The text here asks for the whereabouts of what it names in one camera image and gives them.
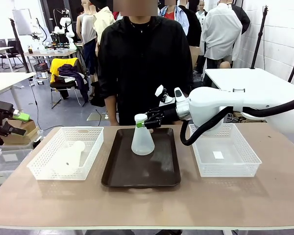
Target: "brown tray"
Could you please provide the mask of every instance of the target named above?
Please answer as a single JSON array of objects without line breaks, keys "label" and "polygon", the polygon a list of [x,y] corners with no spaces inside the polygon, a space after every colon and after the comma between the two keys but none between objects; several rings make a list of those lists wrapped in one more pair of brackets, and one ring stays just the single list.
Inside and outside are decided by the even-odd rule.
[{"label": "brown tray", "polygon": [[117,131],[101,183],[113,188],[172,187],[181,182],[173,130],[155,129],[155,150],[146,156],[132,152],[135,129]]}]

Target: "wooden table top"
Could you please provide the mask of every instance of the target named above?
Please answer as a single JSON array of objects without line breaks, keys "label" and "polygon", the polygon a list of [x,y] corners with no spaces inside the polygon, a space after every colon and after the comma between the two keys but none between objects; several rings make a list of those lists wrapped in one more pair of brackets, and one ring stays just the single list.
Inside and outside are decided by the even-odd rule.
[{"label": "wooden table top", "polygon": [[101,177],[116,131],[85,181],[36,181],[26,165],[53,129],[0,187],[0,227],[56,229],[294,228],[294,144],[265,123],[237,124],[262,160],[253,178],[201,178],[192,147],[174,130],[182,181],[166,189],[110,189]]}]

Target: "translucent flask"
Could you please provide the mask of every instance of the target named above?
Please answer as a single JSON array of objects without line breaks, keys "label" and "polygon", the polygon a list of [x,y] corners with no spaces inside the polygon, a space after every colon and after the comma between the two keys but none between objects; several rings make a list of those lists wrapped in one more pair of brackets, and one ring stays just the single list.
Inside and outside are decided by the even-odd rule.
[{"label": "translucent flask", "polygon": [[137,127],[140,123],[147,120],[146,114],[135,115],[135,132],[132,142],[132,151],[137,155],[147,155],[152,153],[155,149],[155,144],[152,140],[151,134],[146,127]]}]

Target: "floor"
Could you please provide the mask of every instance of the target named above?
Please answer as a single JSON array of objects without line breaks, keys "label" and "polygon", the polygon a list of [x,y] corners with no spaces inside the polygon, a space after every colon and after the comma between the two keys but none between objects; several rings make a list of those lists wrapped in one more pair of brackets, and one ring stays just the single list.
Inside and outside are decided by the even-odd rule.
[{"label": "floor", "polygon": [[[70,91],[70,98],[63,100],[53,110],[51,107],[51,96],[49,85],[33,86],[33,91],[29,86],[29,82],[23,81],[19,86],[24,86],[21,90],[17,90],[20,102],[24,111],[30,114],[31,118],[38,123],[41,129],[45,130],[44,135],[52,129],[50,127],[56,125],[63,126],[107,126],[109,122],[106,120],[99,121],[87,121],[86,119],[91,113],[96,112],[96,109],[102,113],[105,108],[92,106],[87,103],[84,107],[80,107],[74,92]],[[35,105],[35,94],[39,112]],[[14,104],[14,100],[10,91],[7,91],[0,95],[0,100],[10,102]],[[294,136],[290,137],[290,140],[294,142]],[[154,235],[158,231],[155,230],[119,230],[119,231],[87,231],[86,235]],[[222,231],[195,231],[185,230],[183,235],[222,235]],[[57,231],[57,230],[9,230],[0,229],[0,235],[75,235],[74,231]],[[250,231],[248,235],[294,235],[294,230],[279,230],[279,231]]]}]

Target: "yellow jacket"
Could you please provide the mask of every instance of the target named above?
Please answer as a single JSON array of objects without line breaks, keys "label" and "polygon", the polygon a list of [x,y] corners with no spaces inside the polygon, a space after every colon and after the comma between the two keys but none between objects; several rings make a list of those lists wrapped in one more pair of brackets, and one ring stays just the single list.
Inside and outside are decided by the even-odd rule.
[{"label": "yellow jacket", "polygon": [[58,68],[60,68],[63,65],[75,65],[75,62],[78,60],[78,58],[72,58],[72,59],[53,59],[50,67],[51,72],[51,80],[50,83],[55,82],[54,76],[59,76]]}]

